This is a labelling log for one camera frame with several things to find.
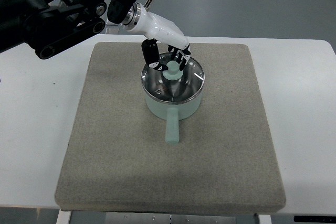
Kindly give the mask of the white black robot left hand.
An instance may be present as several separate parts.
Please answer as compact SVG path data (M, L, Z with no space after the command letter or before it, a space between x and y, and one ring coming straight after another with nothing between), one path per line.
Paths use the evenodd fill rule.
M171 59L179 64L179 70L184 70L191 51L190 43L180 29L170 20L148 12L140 3L135 3L122 22L123 29L131 33L140 33L146 37L141 48L145 63L151 69L165 71L168 67L159 60L157 42L168 45Z

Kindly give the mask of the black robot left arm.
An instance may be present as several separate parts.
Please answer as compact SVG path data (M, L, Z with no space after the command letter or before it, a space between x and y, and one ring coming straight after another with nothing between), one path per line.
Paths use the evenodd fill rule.
M1 0L1 51L26 43L48 59L121 23L136 0Z

